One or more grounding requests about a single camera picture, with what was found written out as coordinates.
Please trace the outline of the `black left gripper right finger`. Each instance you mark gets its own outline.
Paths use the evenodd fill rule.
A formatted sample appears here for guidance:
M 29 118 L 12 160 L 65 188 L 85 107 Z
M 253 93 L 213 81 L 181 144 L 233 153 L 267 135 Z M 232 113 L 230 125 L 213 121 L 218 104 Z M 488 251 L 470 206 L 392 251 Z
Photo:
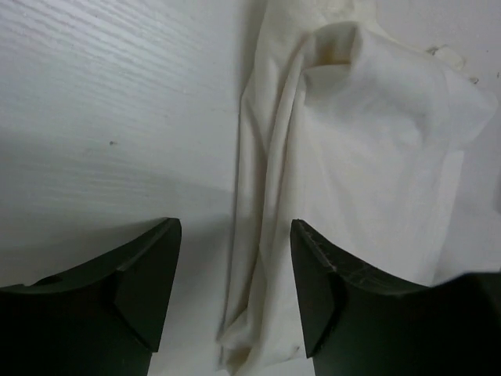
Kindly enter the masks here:
M 425 287 L 351 255 L 300 219 L 290 246 L 317 375 L 499 374 L 498 273 Z

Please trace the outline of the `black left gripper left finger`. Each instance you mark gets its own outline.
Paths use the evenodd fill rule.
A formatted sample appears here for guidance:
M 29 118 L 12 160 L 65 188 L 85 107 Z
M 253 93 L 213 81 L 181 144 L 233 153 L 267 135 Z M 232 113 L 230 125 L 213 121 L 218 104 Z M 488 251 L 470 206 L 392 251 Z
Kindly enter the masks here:
M 165 219 L 88 262 L 1 289 L 4 375 L 145 375 L 160 348 L 182 226 Z

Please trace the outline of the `white t shirt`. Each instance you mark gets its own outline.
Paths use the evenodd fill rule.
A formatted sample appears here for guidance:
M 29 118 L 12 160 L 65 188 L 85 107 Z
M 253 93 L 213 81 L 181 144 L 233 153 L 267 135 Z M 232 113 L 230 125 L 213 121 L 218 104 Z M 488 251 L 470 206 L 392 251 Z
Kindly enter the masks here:
M 500 268 L 500 235 L 452 220 L 464 151 L 496 97 L 449 49 L 405 47 L 371 1 L 270 1 L 240 104 L 222 366 L 305 355 L 290 256 L 304 219 L 350 254 L 432 285 Z

